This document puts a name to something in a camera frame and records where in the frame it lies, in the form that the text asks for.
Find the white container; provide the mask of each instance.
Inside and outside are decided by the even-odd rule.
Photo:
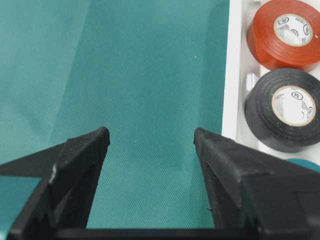
[[[280,152],[260,142],[246,121],[246,97],[257,80],[269,72],[252,56],[247,44],[247,30],[256,11],[266,2],[269,0],[230,0],[222,135],[281,159],[299,158],[320,165],[320,143],[302,152]],[[320,11],[320,0],[302,2]],[[309,74],[320,80],[320,64]]]

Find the textured fabric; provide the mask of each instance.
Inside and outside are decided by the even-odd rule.
[[[89,228],[212,227],[193,134],[221,132],[229,1],[9,2],[0,161],[106,126]]]
[[[312,170],[320,173],[320,166],[315,164],[312,161],[304,160],[301,158],[289,158],[288,161],[293,164],[297,164],[299,166],[305,167],[307,169],[312,169]]]

